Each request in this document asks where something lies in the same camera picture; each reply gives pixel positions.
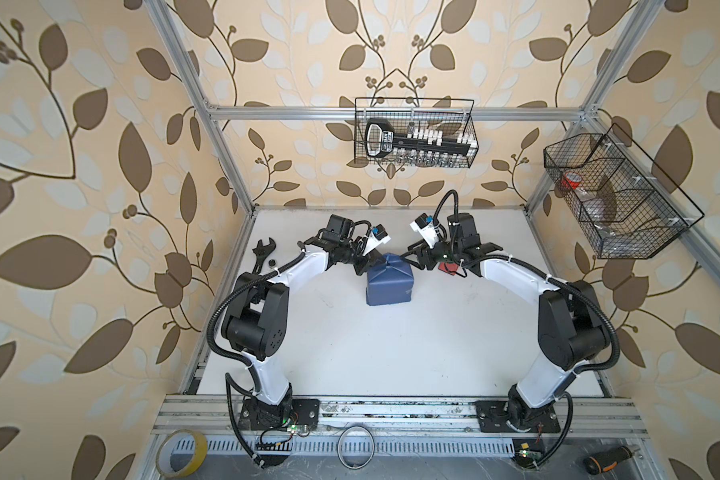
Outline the light blue wrapping paper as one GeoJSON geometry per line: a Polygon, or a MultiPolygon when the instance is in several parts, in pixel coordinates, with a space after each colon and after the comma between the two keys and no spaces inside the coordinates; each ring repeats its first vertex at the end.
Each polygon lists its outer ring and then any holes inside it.
{"type": "Polygon", "coordinates": [[[383,306],[410,302],[414,286],[412,266],[391,253],[384,254],[383,259],[367,272],[366,304],[383,306]]]}

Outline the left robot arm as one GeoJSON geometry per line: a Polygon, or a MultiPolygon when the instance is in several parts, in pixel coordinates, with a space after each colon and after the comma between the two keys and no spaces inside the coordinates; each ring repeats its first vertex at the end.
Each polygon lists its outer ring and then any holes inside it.
{"type": "Polygon", "coordinates": [[[289,427],[297,421],[293,388],[275,354],[287,332],[289,296],[337,264],[360,276],[383,262],[378,247],[389,242],[383,225],[331,215],[327,225],[298,243],[297,257],[284,264],[271,260],[276,242],[260,240],[252,249],[255,263],[240,274],[233,289],[212,314],[206,331],[210,350],[241,362],[253,381],[242,388],[230,375],[226,386],[244,397],[240,419],[256,431],[289,427]],[[270,270],[264,265],[270,261],[270,270]]]}

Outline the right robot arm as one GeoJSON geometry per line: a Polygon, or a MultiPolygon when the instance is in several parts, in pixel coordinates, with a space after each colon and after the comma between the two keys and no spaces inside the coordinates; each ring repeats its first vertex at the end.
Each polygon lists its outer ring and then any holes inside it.
{"type": "Polygon", "coordinates": [[[420,270],[454,264],[537,309],[540,353],[510,388],[503,409],[489,415],[493,422],[527,432],[552,413],[553,403],[581,374],[607,370],[619,360],[616,329],[590,283],[564,281],[494,243],[483,243],[467,213],[452,214],[446,223],[423,213],[410,227],[420,239],[403,254],[407,263],[420,270]]]}

